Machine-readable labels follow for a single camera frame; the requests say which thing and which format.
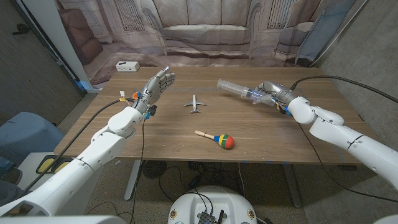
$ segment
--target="plastic syringe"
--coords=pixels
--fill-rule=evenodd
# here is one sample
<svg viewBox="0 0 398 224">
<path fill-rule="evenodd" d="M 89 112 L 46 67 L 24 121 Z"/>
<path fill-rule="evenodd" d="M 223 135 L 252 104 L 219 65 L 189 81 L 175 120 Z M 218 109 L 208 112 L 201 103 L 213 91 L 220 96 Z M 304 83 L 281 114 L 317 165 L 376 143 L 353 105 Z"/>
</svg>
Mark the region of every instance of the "plastic syringe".
<svg viewBox="0 0 398 224">
<path fill-rule="evenodd" d="M 251 88 L 248 88 L 246 86 L 237 85 L 235 83 L 231 83 L 231 82 L 219 79 L 218 83 L 217 83 L 217 87 L 221 87 L 224 90 L 228 90 L 228 91 L 231 91 L 233 93 L 239 94 L 241 96 L 250 98 L 253 102 L 255 102 L 255 101 L 256 102 L 260 102 L 261 101 L 262 103 L 266 103 L 266 104 L 271 105 L 271 106 L 274 105 L 274 102 L 271 100 L 272 97 L 270 95 L 269 95 L 269 97 L 267 97 L 266 102 L 265 102 L 264 98 L 262 98 L 262 100 L 261 100 L 261 97 L 265 96 L 265 95 L 263 95 L 263 93 L 261 93 L 260 91 L 256 91 L 256 90 L 253 90 Z"/>
</svg>

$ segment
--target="syringe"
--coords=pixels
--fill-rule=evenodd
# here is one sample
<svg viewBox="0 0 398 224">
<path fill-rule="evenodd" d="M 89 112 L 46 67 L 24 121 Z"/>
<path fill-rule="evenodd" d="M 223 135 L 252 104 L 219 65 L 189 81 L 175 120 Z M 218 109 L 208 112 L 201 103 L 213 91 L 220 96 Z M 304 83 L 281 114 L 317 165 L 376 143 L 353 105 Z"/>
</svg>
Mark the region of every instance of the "syringe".
<svg viewBox="0 0 398 224">
<path fill-rule="evenodd" d="M 273 106 L 275 104 L 272 101 L 272 96 L 270 94 L 264 94 L 260 91 L 253 90 L 246 86 L 237 85 L 235 83 L 231 83 L 222 79 L 218 80 L 217 87 L 221 87 L 224 90 L 231 91 L 233 93 L 237 93 L 241 96 L 245 96 L 250 98 L 253 103 L 265 103 L 267 105 Z"/>
</svg>

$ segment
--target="wooden table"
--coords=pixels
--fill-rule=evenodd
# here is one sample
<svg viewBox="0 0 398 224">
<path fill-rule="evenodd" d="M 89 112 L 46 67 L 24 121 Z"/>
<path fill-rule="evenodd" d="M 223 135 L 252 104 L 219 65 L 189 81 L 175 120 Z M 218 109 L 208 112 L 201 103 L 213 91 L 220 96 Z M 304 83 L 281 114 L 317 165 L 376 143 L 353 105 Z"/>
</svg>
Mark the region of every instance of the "wooden table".
<svg viewBox="0 0 398 224">
<path fill-rule="evenodd" d="M 118 99 L 119 90 L 128 94 L 141 90 L 160 69 L 162 68 L 142 67 L 136 73 L 116 73 L 54 153 L 59 154 L 96 111 Z M 299 78 L 322 75 L 318 68 L 178 67 L 170 68 L 170 72 L 176 74 L 175 83 L 162 94 L 156 103 L 155 116 L 145 123 L 144 159 L 319 164 L 307 135 L 323 163 L 359 164 L 345 151 L 313 137 L 309 133 L 310 125 L 303 125 L 303 132 L 293 117 L 280 114 L 275 106 L 253 105 L 247 98 L 217 88 L 220 78 L 253 88 L 264 80 L 290 87 Z M 340 114 L 347 126 L 376 138 L 329 80 L 304 81 L 298 84 L 295 93 L 308 98 L 312 105 Z M 197 100 L 206 103 L 206 106 L 198 106 L 201 113 L 190 114 L 192 107 L 183 107 L 192 101 L 193 94 Z M 71 145 L 65 156 L 79 155 L 89 145 L 94 133 L 123 108 L 124 103 L 117 103 L 100 113 Z M 142 131 L 140 126 L 136 129 L 136 136 L 128 141 L 120 157 L 140 158 Z M 229 134 L 234 138 L 234 147 L 230 150 L 223 149 L 213 140 L 194 134 L 195 130 L 214 135 Z"/>
</svg>

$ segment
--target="wooden handle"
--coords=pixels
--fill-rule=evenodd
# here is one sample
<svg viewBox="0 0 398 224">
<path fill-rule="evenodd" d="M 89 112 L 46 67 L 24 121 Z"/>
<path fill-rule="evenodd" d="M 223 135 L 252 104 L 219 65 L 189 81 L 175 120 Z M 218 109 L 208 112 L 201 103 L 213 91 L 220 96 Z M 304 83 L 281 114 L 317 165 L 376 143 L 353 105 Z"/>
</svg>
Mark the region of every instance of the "wooden handle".
<svg viewBox="0 0 398 224">
<path fill-rule="evenodd" d="M 212 136 L 210 134 L 206 134 L 206 133 L 201 132 L 201 131 L 195 131 L 195 134 L 200 135 L 200 136 L 204 136 L 206 138 L 214 139 L 214 136 Z"/>
</svg>

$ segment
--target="table leg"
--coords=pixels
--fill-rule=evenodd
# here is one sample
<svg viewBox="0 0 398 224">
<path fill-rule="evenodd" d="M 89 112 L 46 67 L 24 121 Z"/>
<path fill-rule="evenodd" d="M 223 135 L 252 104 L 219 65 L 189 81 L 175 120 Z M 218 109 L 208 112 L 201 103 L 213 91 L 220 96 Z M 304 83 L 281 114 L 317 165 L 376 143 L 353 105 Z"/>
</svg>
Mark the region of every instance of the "table leg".
<svg viewBox="0 0 398 224">
<path fill-rule="evenodd" d="M 132 194 L 134 193 L 134 184 L 136 183 L 139 171 L 139 164 L 141 160 L 135 160 L 134 165 L 132 166 L 129 183 L 127 184 L 126 193 L 124 193 L 124 199 L 130 200 L 132 198 Z"/>
<path fill-rule="evenodd" d="M 294 176 L 293 166 L 290 164 L 282 164 L 284 170 L 287 185 L 289 186 L 290 194 L 292 196 L 293 206 L 296 208 L 301 208 L 301 198 L 299 193 L 299 188 L 297 187 L 296 178 Z"/>
</svg>

